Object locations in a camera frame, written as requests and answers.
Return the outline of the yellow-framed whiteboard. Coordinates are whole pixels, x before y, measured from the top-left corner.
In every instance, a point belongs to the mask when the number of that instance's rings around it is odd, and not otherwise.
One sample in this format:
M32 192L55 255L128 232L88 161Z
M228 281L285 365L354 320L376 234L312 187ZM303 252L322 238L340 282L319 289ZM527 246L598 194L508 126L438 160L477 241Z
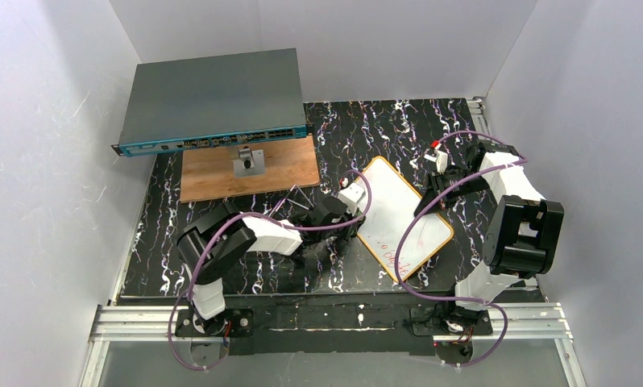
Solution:
M358 237L393 280L395 272L407 280L454 237L454 229L439 214L423 216L409 232L395 267L398 244L414 219L421 195L382 156L373 158L363 175L372 201Z

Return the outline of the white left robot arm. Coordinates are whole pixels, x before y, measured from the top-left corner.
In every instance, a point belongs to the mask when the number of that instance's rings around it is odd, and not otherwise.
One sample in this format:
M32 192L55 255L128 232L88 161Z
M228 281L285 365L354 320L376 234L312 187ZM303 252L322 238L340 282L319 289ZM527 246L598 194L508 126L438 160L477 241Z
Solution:
M226 309L222 277L247 253L275 253L305 266L318 244L348 241L357 236L363 222L357 202L339 196L326 197L309 210L275 222L222 203L189 224L176 240L191 276L187 300L199 321L215 318Z

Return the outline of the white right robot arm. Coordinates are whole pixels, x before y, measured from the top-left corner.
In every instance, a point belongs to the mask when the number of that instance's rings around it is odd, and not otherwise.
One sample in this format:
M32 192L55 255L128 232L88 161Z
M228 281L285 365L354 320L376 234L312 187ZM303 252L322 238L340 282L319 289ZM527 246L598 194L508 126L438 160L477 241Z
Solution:
M464 166L441 149L429 158L435 169L426 176L415 214L448 210L460 197L486 189L497 201L483 234L483 260L454 286L453 307L482 310L510 285L550 270L564 209L533 187L513 146L477 140L465 151Z

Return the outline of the grey metal stand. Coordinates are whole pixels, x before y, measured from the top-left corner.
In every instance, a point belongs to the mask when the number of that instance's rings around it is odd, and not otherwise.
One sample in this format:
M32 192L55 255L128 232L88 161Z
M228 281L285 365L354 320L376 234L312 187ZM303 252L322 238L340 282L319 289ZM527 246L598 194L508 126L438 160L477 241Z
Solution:
M239 148L238 158L233 160L233 165L234 176L237 178L264 175L264 151L253 150L249 147Z

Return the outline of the wooden board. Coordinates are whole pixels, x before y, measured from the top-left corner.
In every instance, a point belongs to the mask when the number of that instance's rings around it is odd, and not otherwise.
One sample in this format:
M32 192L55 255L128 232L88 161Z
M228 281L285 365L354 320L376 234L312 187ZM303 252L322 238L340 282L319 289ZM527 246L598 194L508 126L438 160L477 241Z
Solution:
M320 184L313 138L182 153L180 202L202 202Z

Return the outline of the grey network switch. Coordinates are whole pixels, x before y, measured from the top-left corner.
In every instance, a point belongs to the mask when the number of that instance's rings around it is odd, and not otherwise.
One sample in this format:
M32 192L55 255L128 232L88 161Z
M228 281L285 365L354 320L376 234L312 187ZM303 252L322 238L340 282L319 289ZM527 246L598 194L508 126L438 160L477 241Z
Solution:
M117 143L132 157L311 133L294 48L138 64Z

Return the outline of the aluminium frame rail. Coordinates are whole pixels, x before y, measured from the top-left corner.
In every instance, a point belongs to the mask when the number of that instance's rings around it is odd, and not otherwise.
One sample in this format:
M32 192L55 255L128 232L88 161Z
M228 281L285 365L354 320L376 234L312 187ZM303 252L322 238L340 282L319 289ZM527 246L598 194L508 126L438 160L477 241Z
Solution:
M488 131L481 98L306 105L322 184L291 195L321 198L346 169L383 156L409 182L424 175L427 141L457 129ZM80 386L586 386L561 304L549 303L534 278L497 298L509 317L494 353L470 367L448 367L437 355L475 360L492 347L504 320L490 310L463 347L444 335L415 337L404 324L424 306L401 291L357 239L338 251L323 243L306 267L276 255L248 256L225 278L227 306L254 312L252 336L231 333L228 355L207 372L190 371L168 346L168 318L189 283L174 239L215 202L180 203L181 155L158 155L151 170L129 258L114 298L94 320ZM460 199L446 221L454 239L413 277L436 295L478 263L479 234L492 216L492 195Z

